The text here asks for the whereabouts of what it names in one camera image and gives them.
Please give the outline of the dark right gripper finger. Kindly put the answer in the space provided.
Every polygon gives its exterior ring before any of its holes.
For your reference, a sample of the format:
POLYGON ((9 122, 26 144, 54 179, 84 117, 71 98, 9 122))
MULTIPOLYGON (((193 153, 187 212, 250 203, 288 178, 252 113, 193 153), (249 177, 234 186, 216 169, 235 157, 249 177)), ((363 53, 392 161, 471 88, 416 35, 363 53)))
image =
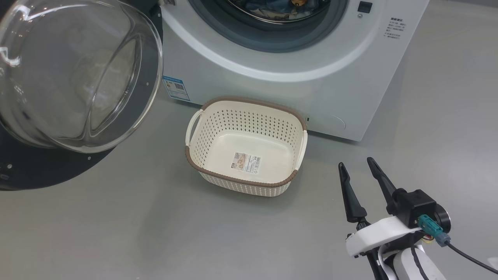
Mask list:
POLYGON ((368 157, 366 161, 371 170, 372 176, 378 181, 381 191, 384 195, 387 204, 387 213, 390 215, 396 215, 396 206, 393 200, 393 193, 396 190, 394 184, 372 157, 368 157))
POLYGON ((350 184, 350 176, 344 163, 338 164, 338 174, 342 190, 346 219, 350 223, 361 223, 366 221, 367 212, 357 199, 350 184))

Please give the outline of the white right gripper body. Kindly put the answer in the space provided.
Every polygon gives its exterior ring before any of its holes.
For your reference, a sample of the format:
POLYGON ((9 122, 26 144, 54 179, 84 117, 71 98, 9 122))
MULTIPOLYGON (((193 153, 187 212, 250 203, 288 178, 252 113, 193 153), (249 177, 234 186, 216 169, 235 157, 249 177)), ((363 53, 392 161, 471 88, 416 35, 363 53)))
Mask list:
POLYGON ((346 239, 347 254, 351 257, 359 256, 383 245, 388 252, 399 252, 410 247, 407 235, 420 231, 420 227, 409 228, 397 217, 381 219, 373 224, 368 224, 365 217, 347 216, 347 221, 364 225, 361 229, 351 234, 346 239))

